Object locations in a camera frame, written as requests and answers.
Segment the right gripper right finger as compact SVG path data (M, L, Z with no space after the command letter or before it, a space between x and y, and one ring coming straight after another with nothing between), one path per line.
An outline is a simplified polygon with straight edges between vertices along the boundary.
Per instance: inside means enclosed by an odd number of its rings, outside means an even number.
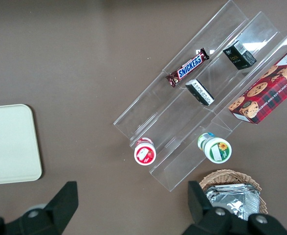
M197 181L188 182L188 206L194 222L184 235L287 235L287 229L268 214L255 213L245 221L213 207Z

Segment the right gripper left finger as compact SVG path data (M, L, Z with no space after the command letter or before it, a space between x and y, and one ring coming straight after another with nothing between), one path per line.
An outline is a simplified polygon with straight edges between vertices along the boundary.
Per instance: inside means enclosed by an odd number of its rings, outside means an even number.
M69 181L44 207L36 206L9 223L0 217L0 235L61 235L78 205L77 182Z

